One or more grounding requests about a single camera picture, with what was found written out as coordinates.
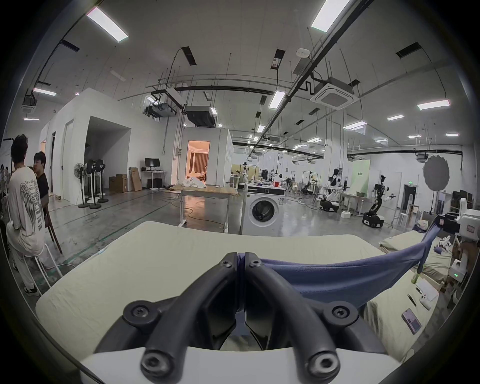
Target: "dark hair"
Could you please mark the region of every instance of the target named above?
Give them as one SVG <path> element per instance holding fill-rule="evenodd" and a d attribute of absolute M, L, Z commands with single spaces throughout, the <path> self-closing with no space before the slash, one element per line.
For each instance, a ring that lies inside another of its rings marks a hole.
<path fill-rule="evenodd" d="M 35 163 L 37 160 L 40 160 L 40 163 L 42 163 L 43 167 L 45 168 L 45 164 L 47 163 L 47 158 L 42 151 L 37 152 L 35 154 L 35 156 L 33 158 L 33 162 Z"/>
<path fill-rule="evenodd" d="M 12 144 L 11 155 L 15 164 L 23 163 L 28 149 L 28 138 L 24 135 L 18 135 Z"/>

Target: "washing machine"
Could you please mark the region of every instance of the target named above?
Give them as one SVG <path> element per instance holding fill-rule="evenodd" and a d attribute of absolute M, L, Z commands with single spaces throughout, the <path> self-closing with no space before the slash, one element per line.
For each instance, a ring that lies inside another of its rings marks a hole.
<path fill-rule="evenodd" d="M 285 189 L 271 185 L 245 185 L 240 233 L 254 236 L 278 236 Z"/>

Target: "sneaker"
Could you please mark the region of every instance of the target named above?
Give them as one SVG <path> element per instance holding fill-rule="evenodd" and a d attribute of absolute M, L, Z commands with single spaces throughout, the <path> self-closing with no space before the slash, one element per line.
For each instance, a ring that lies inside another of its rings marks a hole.
<path fill-rule="evenodd" d="M 38 289 L 36 287 L 33 287 L 32 289 L 28 289 L 27 287 L 25 287 L 24 291 L 27 296 L 40 296 L 40 292 L 38 292 Z"/>

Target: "standing fan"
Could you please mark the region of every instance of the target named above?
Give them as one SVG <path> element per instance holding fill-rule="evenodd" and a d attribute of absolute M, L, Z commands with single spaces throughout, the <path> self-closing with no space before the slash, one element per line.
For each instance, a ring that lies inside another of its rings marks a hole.
<path fill-rule="evenodd" d="M 85 202 L 84 172 L 85 169 L 83 164 L 77 164 L 75 167 L 73 167 L 73 174 L 77 179 L 80 179 L 80 189 L 82 190 L 82 203 L 77 205 L 79 208 L 87 208 L 90 205 Z"/>
<path fill-rule="evenodd" d="M 92 199 L 93 199 L 93 204 L 90 204 L 90 209 L 98 209 L 101 208 L 100 204 L 97 204 L 95 201 L 95 177 L 94 177 L 94 172 L 96 169 L 96 163 L 93 160 L 88 160 L 88 162 L 85 164 L 85 171 L 87 175 L 90 176 L 90 187 L 91 187 L 91 192 L 92 192 Z"/>
<path fill-rule="evenodd" d="M 99 194 L 100 198 L 98 199 L 99 203 L 108 202 L 108 199 L 105 198 L 105 194 L 103 193 L 103 170 L 104 169 L 105 169 L 105 164 L 103 164 L 103 160 L 97 160 L 95 172 L 96 173 L 100 172 L 100 194 Z"/>

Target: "black computer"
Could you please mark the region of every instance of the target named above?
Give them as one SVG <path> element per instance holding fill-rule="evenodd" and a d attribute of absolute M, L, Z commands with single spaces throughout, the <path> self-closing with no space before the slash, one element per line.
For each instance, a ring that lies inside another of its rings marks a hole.
<path fill-rule="evenodd" d="M 152 167 L 160 167 L 160 159 L 150 159 L 146 157 L 145 167 L 150 167 L 150 170 L 152 170 Z"/>

